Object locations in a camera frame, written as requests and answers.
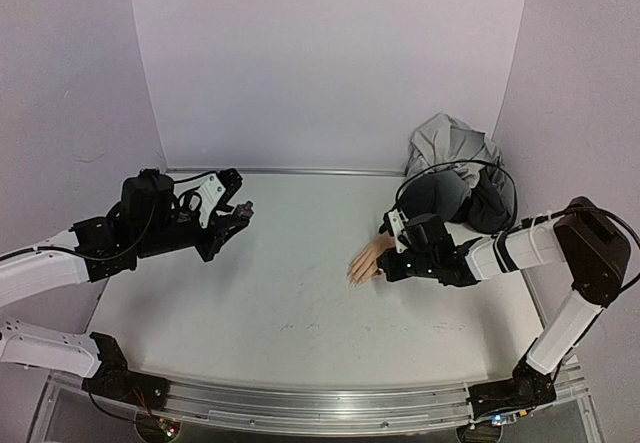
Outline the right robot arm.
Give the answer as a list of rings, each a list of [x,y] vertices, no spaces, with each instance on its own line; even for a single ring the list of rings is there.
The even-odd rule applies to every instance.
[[[393,211],[386,222],[394,243],[377,265],[390,282],[426,278],[463,288],[512,273],[564,269],[566,296],[523,357],[525,369],[536,375],[552,373],[599,315],[639,281],[627,273],[639,248],[638,233],[586,197],[510,229],[461,241],[435,214],[407,219]]]

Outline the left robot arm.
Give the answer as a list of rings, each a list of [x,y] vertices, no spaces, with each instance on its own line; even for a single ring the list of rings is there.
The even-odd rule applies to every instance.
[[[39,244],[1,257],[1,304],[49,290],[107,280],[136,269],[139,260],[194,249],[210,262],[248,227],[253,204],[230,205],[243,178],[235,169],[176,180],[143,169],[123,182],[120,200],[103,217],[75,223]],[[63,371],[98,386],[116,400],[131,396],[135,379],[109,336],[66,334],[9,319],[1,329],[1,360]]]

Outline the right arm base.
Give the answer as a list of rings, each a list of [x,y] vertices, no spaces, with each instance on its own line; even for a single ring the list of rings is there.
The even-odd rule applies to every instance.
[[[523,355],[511,377],[472,385],[466,402],[471,405],[474,421],[498,414],[532,411],[556,400],[555,382],[562,362],[551,371],[540,372]]]

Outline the nail polish bottle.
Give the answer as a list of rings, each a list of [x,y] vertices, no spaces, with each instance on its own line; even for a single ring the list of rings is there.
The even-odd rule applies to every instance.
[[[238,218],[250,220],[254,215],[253,202],[247,201],[238,204],[234,209],[234,215]]]

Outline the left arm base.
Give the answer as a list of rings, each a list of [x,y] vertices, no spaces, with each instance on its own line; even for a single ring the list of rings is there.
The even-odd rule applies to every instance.
[[[91,378],[84,378],[82,389],[92,396],[139,405],[150,411],[165,408],[169,381],[166,378],[129,369],[128,361],[116,339],[92,332],[89,338],[97,346],[99,367]]]

